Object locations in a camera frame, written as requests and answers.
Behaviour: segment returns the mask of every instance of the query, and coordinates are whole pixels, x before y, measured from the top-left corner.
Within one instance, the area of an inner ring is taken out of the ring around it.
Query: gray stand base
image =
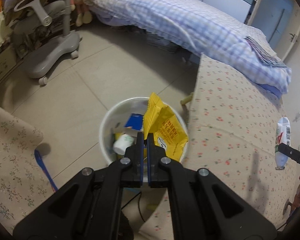
[[[79,33],[75,31],[71,31],[65,37],[55,37],[47,44],[27,55],[22,68],[28,77],[41,78],[63,54],[75,51],[79,47],[79,42]]]

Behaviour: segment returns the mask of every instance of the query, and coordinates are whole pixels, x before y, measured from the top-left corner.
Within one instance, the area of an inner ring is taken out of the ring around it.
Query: black cable
[[[122,209],[124,209],[132,200],[134,200],[137,196],[139,196],[139,195],[141,195],[141,192],[139,192],[138,194],[136,194],[132,199],[130,199],[122,208],[121,208],[121,210]]]
[[[286,224],[287,224],[287,222],[285,222],[282,226],[280,226],[280,227],[277,229],[277,231],[280,230],[281,228],[283,228]]]
[[[143,221],[143,222],[146,222],[146,221],[143,219],[143,216],[142,216],[141,210],[140,210],[140,199],[141,199],[141,196],[142,196],[142,194],[140,194],[140,197],[139,197],[139,199],[138,199],[138,210],[139,210],[139,214],[140,214],[140,217],[141,217],[142,221]]]

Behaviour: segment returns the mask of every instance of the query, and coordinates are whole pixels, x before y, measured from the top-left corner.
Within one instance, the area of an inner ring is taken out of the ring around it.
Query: white bottle
[[[134,137],[125,133],[115,141],[115,143],[113,144],[113,150],[119,155],[124,155],[126,153],[126,149],[130,147],[133,142]]]
[[[288,146],[291,145],[291,127],[290,122],[287,117],[282,117],[277,123],[277,130],[275,134],[275,163],[277,171],[282,171],[285,169],[285,165],[288,161],[288,156],[278,151],[280,143],[284,143]]]

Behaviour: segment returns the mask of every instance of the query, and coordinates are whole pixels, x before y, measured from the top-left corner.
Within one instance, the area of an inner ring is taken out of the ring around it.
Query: barcode
[[[287,140],[290,140],[290,127],[287,127]]]

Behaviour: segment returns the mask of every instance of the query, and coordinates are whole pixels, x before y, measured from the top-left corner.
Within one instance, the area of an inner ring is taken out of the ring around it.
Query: silver bolt
[[[124,158],[120,159],[120,162],[124,165],[127,165],[131,162],[131,160],[127,157],[124,157]]]
[[[84,176],[89,176],[91,173],[92,173],[92,169],[91,168],[84,168],[81,173],[84,175]]]
[[[171,162],[171,159],[169,157],[162,157],[161,162],[164,164],[169,164]]]
[[[209,175],[209,171],[207,169],[200,169],[199,170],[199,174],[203,177],[208,176]]]

